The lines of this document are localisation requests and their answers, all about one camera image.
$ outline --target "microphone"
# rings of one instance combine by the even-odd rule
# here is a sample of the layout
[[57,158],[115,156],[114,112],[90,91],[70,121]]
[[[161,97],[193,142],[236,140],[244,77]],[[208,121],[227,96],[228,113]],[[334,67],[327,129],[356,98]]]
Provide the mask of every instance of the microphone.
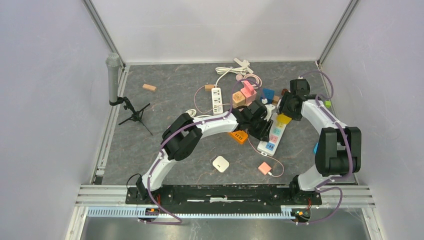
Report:
[[109,104],[114,106],[118,103],[118,70],[120,68],[120,57],[117,53],[111,52],[106,58],[106,66],[109,75]]

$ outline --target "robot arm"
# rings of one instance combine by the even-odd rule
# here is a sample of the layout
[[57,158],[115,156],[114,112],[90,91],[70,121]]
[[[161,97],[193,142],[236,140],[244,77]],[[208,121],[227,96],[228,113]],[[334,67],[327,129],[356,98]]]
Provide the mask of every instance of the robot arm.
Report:
[[[198,127],[197,127],[197,129],[196,129],[196,132],[198,132],[198,130],[200,130],[200,132],[201,132],[201,136],[200,136],[199,140],[200,139],[203,139],[203,138],[205,138],[207,136],[214,135],[214,134],[231,133],[231,132],[233,132],[237,128],[237,126],[239,124],[237,123],[236,117],[232,113],[225,120],[223,119],[223,120],[216,120],[216,121],[207,122],[207,120],[209,120],[209,119],[222,118],[227,113],[228,112],[224,112],[224,113],[222,113],[220,115],[215,115],[215,116],[210,116],[210,117],[204,117],[204,118],[199,118],[199,117],[193,118],[192,121],[195,122],[195,123],[196,122],[204,122],[204,123],[199,124]],[[173,155],[173,158],[170,158],[170,156],[168,155],[167,151],[164,150],[164,149],[162,149],[160,151],[159,155],[154,160],[154,162],[153,162],[152,166],[150,167],[150,169],[142,177],[144,187],[147,188],[148,176],[149,176],[149,173],[152,171],[152,168],[156,165],[157,161],[160,161],[158,163],[158,165],[154,168],[154,170],[153,170],[153,172],[151,174],[151,177],[150,177],[150,190],[151,191],[154,191],[154,190],[157,190],[158,188],[160,188],[161,185],[162,185],[162,181],[164,180],[165,176],[172,169],[172,167],[178,162],[174,158],[175,158],[175,154]],[[179,155],[178,155],[177,158],[178,158],[179,161],[183,159]]]
[[144,188],[146,189],[148,187],[149,178],[151,191],[160,188],[162,181],[172,167],[178,161],[187,158],[193,152],[199,140],[205,137],[219,133],[245,130],[259,140],[269,141],[270,129],[273,122],[266,119],[268,111],[267,107],[261,101],[255,100],[248,107],[233,109],[229,115],[228,112],[224,112],[220,115],[210,117],[191,118],[187,113],[183,113],[163,133],[163,141],[184,126],[193,123],[197,124],[188,127],[185,130],[186,134],[182,132],[178,133],[164,145],[150,169],[142,176]]
[[295,79],[290,81],[290,92],[283,95],[277,106],[277,113],[285,114],[297,121],[305,117],[320,133],[315,165],[295,176],[290,184],[297,192],[314,191],[317,186],[331,177],[349,173],[345,142],[336,123],[347,135],[353,173],[357,173],[361,168],[361,131],[357,127],[349,127],[340,122],[324,107],[321,100],[315,100],[315,98],[316,95],[310,95],[310,86],[306,79]]

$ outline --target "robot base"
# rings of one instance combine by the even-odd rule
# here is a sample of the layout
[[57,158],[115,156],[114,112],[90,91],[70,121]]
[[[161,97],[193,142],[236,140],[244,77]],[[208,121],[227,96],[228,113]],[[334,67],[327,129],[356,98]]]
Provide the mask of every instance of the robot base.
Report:
[[[175,214],[254,214],[280,213],[281,206],[322,205],[316,192],[297,193],[287,185],[234,184],[234,185],[163,185],[152,192],[160,204]],[[127,192],[126,204],[151,204],[136,187]]]

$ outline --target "white power strip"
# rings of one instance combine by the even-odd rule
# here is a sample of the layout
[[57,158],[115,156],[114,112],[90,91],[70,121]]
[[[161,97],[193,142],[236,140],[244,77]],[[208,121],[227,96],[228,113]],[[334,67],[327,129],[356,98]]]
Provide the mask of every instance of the white power strip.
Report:
[[287,124],[277,121],[277,113],[273,113],[271,119],[273,122],[271,130],[269,131],[269,142],[260,141],[257,145],[257,150],[261,151],[262,155],[272,157],[276,153],[278,144],[280,143]]
[[211,92],[212,92],[213,115],[222,114],[224,112],[224,108],[223,108],[223,96],[221,94],[221,88],[214,87],[212,88]]

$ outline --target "microphone stand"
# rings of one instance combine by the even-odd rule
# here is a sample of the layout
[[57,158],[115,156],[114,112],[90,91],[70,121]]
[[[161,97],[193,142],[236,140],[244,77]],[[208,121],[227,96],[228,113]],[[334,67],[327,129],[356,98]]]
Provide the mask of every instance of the microphone stand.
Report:
[[125,119],[124,121],[122,121],[122,122],[120,122],[120,123],[118,123],[118,125],[121,125],[121,124],[124,124],[125,122],[127,122],[127,121],[129,121],[129,120],[131,120],[131,121],[133,121],[133,122],[140,122],[141,124],[143,124],[143,126],[147,129],[147,131],[153,136],[153,134],[152,134],[152,132],[147,128],[147,126],[143,123],[143,121],[142,121],[142,117],[143,117],[143,113],[144,113],[144,110],[148,107],[148,106],[150,106],[150,103],[148,103],[146,106],[144,106],[142,109],[140,109],[139,111],[136,111],[135,109],[134,109],[134,107],[133,107],[133,105],[131,104],[131,102],[130,102],[130,100],[128,99],[128,97],[126,97],[126,96],[124,96],[124,97],[118,97],[118,99],[117,99],[117,101],[116,102],[110,102],[109,101],[109,104],[111,105],[111,106],[116,106],[116,105],[119,105],[119,104],[122,104],[122,103],[125,103],[125,105],[123,106],[123,109],[125,109],[125,110],[127,110],[127,109],[129,109],[129,110],[131,110],[131,112],[132,112],[132,115],[129,117],[129,118],[127,118],[127,119]]

